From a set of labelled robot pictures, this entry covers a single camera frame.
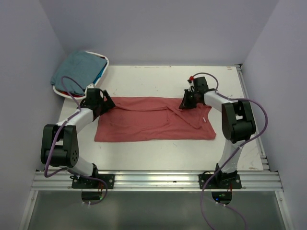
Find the salmon pink t shirt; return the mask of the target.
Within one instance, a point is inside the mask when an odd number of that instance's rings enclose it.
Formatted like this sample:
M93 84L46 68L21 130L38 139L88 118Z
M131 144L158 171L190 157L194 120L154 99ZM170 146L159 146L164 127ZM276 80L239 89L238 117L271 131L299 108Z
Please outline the salmon pink t shirt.
M211 107L181 110L179 98L114 97L115 108L101 115L96 142L149 140L214 140Z

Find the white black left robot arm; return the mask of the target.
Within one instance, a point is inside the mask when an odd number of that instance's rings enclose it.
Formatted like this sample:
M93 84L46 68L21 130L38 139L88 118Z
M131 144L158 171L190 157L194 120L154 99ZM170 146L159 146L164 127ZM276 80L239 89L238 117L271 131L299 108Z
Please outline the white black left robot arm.
M106 90L88 89L86 97L78 103L77 110L67 119L57 124L45 125L41 145L41 162L44 164L44 176L54 175L49 167L72 174L72 187L77 189L113 189L114 174L100 174L94 163L80 156L78 133L99 116L115 108L115 104Z

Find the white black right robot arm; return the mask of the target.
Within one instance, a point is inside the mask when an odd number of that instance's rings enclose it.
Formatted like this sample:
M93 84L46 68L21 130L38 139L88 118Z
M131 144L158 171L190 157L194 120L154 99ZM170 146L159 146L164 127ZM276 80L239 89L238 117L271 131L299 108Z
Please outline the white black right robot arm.
M229 99L216 89L210 89L205 77L191 76L188 83L190 87L185 89L179 109L194 109L198 104L203 104L218 110L222 115L222 132L225 138L224 150L214 173L199 174L200 187L205 189L224 189L231 186L241 188L237 174L239 157L244 143L256 132L250 102L243 99Z

